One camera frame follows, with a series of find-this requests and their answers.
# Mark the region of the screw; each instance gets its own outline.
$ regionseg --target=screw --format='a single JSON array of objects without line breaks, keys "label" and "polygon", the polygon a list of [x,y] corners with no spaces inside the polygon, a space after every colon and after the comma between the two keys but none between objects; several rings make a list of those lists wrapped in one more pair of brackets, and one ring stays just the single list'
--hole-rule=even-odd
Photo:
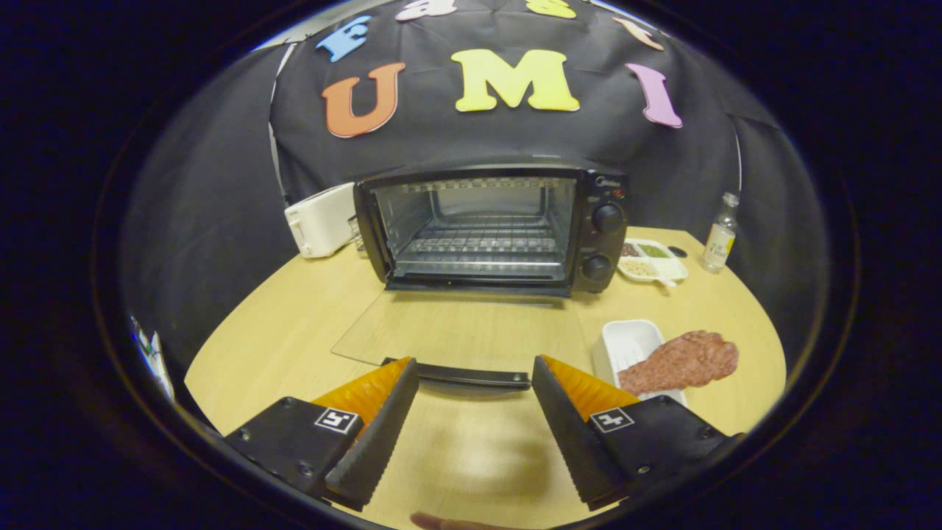
[{"label": "screw", "polygon": [[314,476],[314,468],[303,460],[298,462],[298,472],[304,476]]}]

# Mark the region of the plastic bottle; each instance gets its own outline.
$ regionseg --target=plastic bottle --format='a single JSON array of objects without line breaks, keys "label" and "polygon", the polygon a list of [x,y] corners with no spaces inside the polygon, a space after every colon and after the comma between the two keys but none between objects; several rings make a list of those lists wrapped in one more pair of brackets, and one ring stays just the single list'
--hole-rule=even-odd
[{"label": "plastic bottle", "polygon": [[716,274],[726,266],[726,259],[733,248],[733,240],[736,239],[736,230],[739,228],[736,223],[738,205],[739,198],[736,195],[723,194],[723,205],[720,207],[720,213],[713,220],[709,237],[706,238],[706,248],[700,256],[700,265],[710,273]]}]

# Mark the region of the oven knob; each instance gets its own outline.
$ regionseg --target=oven knob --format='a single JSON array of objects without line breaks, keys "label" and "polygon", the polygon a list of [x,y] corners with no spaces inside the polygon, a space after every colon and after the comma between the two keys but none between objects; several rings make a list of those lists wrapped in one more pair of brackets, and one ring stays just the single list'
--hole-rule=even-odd
[{"label": "oven knob", "polygon": [[582,275],[593,282],[604,282],[611,275],[611,260],[598,254],[585,258]]},{"label": "oven knob", "polygon": [[602,205],[592,214],[592,224],[603,234],[615,234],[622,229],[625,217],[615,205]]}]

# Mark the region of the hand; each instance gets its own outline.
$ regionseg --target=hand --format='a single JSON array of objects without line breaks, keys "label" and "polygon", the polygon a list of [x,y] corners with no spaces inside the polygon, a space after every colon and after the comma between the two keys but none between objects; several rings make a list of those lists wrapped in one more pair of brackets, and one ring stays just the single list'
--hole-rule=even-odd
[{"label": "hand", "polygon": [[409,519],[422,530],[521,530],[520,528],[484,524],[483,522],[447,520],[420,511],[412,514]]}]

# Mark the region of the letter m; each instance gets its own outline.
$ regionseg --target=letter m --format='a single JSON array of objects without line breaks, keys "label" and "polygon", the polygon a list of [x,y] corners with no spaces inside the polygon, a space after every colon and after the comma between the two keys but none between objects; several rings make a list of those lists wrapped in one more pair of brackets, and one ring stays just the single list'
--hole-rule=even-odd
[{"label": "letter m", "polygon": [[464,50],[451,56],[460,62],[464,72],[464,97],[455,102],[461,112],[490,110],[497,99],[487,91],[487,85],[510,107],[517,107],[527,88],[533,85],[533,95],[527,103],[540,110],[578,110],[579,102],[569,93],[562,63],[566,56],[548,50],[529,50],[516,67],[508,64],[491,50]]}]

